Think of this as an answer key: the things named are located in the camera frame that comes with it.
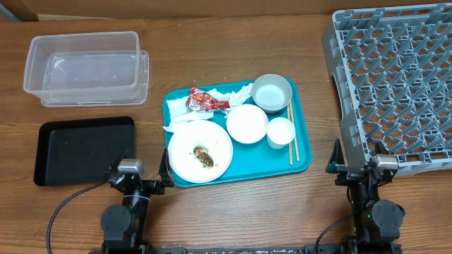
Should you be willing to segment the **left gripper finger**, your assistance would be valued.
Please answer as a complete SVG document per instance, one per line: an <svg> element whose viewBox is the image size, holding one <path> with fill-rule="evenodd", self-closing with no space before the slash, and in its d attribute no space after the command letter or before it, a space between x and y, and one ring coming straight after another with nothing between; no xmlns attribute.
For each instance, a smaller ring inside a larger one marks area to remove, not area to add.
<svg viewBox="0 0 452 254"><path fill-rule="evenodd" d="M108 166L105 171L105 176L111 176L113 172L117 171L120 162L126 158L128 153L128 149L124 148L123 151L119 154L119 156Z"/></svg>
<svg viewBox="0 0 452 254"><path fill-rule="evenodd" d="M172 173L172 168L170 166L169 152L167 148L164 149L164 152L162 154L158 173L164 187L174 187L174 176Z"/></svg>

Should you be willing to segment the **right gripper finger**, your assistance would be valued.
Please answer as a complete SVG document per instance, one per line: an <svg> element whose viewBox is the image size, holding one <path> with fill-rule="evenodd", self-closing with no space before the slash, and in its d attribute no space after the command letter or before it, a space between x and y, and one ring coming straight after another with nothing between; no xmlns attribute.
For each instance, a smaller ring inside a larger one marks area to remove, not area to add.
<svg viewBox="0 0 452 254"><path fill-rule="evenodd" d="M375 147L375 154L376 155L388 155L389 154L389 151L386 149L386 147L384 146L384 144L380 140L377 140L375 142L374 147Z"/></svg>
<svg viewBox="0 0 452 254"><path fill-rule="evenodd" d="M340 140L336 139L333 146L331 158L328 161L326 167L326 173L336 174L340 169L345 167L345 160L343 157L343 151L340 144Z"/></svg>

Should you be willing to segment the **brown food scrap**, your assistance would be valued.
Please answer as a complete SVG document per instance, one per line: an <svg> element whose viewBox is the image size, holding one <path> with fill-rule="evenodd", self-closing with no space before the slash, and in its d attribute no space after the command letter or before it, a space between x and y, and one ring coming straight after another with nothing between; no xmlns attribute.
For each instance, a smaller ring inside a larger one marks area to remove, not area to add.
<svg viewBox="0 0 452 254"><path fill-rule="evenodd" d="M198 159L200 163L202 163L203 167L213 167L214 162L211 156L208 154L208 150L202 146L195 146L193 151L195 157Z"/></svg>

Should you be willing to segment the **large white plate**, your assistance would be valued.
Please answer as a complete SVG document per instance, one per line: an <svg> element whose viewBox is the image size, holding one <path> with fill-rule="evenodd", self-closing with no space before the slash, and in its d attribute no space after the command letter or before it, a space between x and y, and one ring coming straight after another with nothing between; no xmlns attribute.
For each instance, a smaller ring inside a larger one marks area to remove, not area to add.
<svg viewBox="0 0 452 254"><path fill-rule="evenodd" d="M203 167L193 153L195 146L208 150L213 167ZM173 134L168 152L169 164L176 175L191 183L207 183L227 171L232 162L233 145L223 127L212 121L197 120Z"/></svg>

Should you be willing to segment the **small white cup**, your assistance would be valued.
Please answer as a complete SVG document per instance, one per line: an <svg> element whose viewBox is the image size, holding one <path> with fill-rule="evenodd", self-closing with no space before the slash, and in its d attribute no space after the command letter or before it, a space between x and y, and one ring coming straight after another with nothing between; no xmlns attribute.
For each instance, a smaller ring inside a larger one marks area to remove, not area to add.
<svg viewBox="0 0 452 254"><path fill-rule="evenodd" d="M266 136L273 149L281 149L294 140L295 126L289 119L274 118L267 125Z"/></svg>

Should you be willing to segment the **white napkin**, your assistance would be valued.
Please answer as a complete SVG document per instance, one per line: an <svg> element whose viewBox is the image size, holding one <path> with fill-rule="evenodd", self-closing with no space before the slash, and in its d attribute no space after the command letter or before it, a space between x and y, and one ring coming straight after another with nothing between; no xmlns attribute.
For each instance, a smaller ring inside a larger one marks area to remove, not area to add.
<svg viewBox="0 0 452 254"><path fill-rule="evenodd" d="M183 127L191 121L209 120L213 118L214 113L217 111L222 112L225 115L225 118L227 118L228 114L234 108L242 105L247 99L251 97L252 85L253 83L243 85L238 92L232 91L221 93L216 88L206 91L208 94L212 95L218 100L227 100L230 103L229 109L217 109L214 111L192 111L187 109L185 105L189 95L177 99L171 99L166 102L166 105L169 109L169 124L167 126L163 126L163 129L166 132L175 133L183 129Z"/></svg>

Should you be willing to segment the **red snack wrapper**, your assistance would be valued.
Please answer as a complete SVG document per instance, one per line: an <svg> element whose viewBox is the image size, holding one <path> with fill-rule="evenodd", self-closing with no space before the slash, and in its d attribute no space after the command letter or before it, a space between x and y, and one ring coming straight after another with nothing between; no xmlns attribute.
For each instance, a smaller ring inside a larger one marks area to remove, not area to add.
<svg viewBox="0 0 452 254"><path fill-rule="evenodd" d="M230 108L230 103L227 100L218 100L206 91L196 87L190 89L185 105L187 109L192 111L214 111Z"/></svg>

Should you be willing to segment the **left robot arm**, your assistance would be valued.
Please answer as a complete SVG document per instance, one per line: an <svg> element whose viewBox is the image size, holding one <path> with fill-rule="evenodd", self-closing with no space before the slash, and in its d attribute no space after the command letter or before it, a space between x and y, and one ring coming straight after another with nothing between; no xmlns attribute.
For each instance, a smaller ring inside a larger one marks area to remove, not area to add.
<svg viewBox="0 0 452 254"><path fill-rule="evenodd" d="M123 193L120 205L111 205L100 218L103 230L102 253L155 253L143 240L146 218L152 195L163 195L174 187L169 153L164 150L158 174L159 180L145 180L144 166L139 159L128 159L123 152L106 172L108 184Z"/></svg>

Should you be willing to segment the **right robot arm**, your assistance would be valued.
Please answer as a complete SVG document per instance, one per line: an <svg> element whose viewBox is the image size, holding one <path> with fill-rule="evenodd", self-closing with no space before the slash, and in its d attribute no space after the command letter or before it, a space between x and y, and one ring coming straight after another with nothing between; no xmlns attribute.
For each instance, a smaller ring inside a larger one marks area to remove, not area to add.
<svg viewBox="0 0 452 254"><path fill-rule="evenodd" d="M405 210L398 204L382 200L379 187L390 183L399 170L398 161L388 153L381 142L376 143L377 154L361 167L345 164L339 140L334 142L326 172L335 174L335 185L347 188L347 200L352 214L336 221L322 231L316 240L314 251L320 253L402 253L393 242L400 238L400 227ZM320 241L331 229L351 219L354 236L346 237L338 245L321 247Z"/></svg>

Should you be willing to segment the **grey dishwasher rack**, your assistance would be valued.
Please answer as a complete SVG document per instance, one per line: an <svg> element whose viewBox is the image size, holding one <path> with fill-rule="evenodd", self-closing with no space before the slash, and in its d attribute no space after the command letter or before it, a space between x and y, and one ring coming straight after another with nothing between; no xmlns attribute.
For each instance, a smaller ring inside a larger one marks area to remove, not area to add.
<svg viewBox="0 0 452 254"><path fill-rule="evenodd" d="M399 176L451 168L451 5L336 11L322 38L348 163L381 143Z"/></svg>

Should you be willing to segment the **teal serving tray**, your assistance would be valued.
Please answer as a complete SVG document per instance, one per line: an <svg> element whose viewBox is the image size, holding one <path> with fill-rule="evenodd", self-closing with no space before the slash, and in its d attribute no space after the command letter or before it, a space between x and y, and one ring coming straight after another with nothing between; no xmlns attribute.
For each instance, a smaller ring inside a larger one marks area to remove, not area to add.
<svg viewBox="0 0 452 254"><path fill-rule="evenodd" d="M309 135L304 121L302 106L299 101L297 86L289 78L285 79L288 81L292 89L292 109L295 118L295 130L299 151L299 161L297 161L296 152L295 149L293 149L293 165L291 166L288 146L286 145L281 149L273 149L268 145L266 137L264 137L257 143L250 145L238 143L232 138L232 162L221 177L207 183L191 183L177 175L174 169L175 185L181 188L190 188L218 183L259 179L305 171L312 161L312 151L309 143ZM205 91L216 89L218 92L225 94L232 91L238 92L243 86L248 85L252 82L253 80L244 80L233 83L200 86L198 88ZM186 97L189 95L189 90L190 88L173 90L165 96L162 103L164 126L168 126L171 120L167 101Z"/></svg>

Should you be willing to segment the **wooden chopstick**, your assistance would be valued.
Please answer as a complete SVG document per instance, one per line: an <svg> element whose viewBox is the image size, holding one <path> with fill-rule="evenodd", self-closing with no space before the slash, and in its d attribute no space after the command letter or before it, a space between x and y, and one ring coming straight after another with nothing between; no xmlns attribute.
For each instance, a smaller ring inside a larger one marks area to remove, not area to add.
<svg viewBox="0 0 452 254"><path fill-rule="evenodd" d="M290 120L292 122L292 124L295 125L295 118L294 118L294 113L293 113L293 106L292 106L292 100L290 100L290 103L288 105L289 107L289 111L290 111ZM295 154L296 154L296 160L297 162L300 161L300 157L299 157L299 148L298 148L298 142L297 142L297 132L295 130L295 136L294 136L294 146L295 146Z"/></svg>
<svg viewBox="0 0 452 254"><path fill-rule="evenodd" d="M291 118L291 106L290 104L287 105L287 119L289 122L292 123L292 118ZM289 150L289 161L290 161L290 166L293 165L293 155L292 155L292 141L290 141L288 143L288 150Z"/></svg>

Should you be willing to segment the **pink shallow bowl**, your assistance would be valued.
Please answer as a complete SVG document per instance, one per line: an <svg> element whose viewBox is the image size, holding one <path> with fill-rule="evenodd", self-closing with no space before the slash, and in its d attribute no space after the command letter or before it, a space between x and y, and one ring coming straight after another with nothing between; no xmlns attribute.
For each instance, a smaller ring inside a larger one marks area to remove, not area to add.
<svg viewBox="0 0 452 254"><path fill-rule="evenodd" d="M266 135L268 117L253 104L242 104L234 108L226 120L227 132L239 143L253 144Z"/></svg>

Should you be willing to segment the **clear plastic bin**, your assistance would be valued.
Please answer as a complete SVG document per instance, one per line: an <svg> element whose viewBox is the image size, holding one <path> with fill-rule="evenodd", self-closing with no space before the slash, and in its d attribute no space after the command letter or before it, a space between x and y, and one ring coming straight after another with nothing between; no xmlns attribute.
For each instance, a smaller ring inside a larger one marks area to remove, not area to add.
<svg viewBox="0 0 452 254"><path fill-rule="evenodd" d="M136 32L91 32L33 38L23 89L46 107L139 105L149 82Z"/></svg>

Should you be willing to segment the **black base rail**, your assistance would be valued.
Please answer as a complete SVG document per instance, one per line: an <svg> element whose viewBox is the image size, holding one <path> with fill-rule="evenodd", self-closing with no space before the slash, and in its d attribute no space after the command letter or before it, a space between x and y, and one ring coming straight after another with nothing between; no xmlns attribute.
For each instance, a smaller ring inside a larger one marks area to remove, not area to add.
<svg viewBox="0 0 452 254"><path fill-rule="evenodd" d="M350 250L342 247L340 244L321 244L318 251L315 251L315 245L305 245L301 248L279 247L279 248L210 248L210 249L186 249L178 248L151 248L141 246L140 248L95 250L89 254L107 254L107 253L150 253L150 254L341 254L341 253L395 253L403 254L401 245L394 245L387 249Z"/></svg>

